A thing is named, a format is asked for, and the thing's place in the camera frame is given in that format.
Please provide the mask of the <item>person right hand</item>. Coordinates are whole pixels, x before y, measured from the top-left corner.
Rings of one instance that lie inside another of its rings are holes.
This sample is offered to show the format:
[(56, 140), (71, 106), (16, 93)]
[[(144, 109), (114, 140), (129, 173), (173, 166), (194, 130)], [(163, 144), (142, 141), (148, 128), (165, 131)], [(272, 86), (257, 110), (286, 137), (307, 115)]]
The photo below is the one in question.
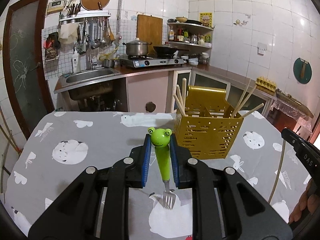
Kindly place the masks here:
[(299, 221), (303, 210), (308, 209), (311, 214), (314, 214), (319, 207), (319, 196), (316, 194), (311, 194), (308, 196), (312, 184), (313, 179), (310, 179), (305, 191), (301, 195), (297, 205), (289, 216), (289, 224)]

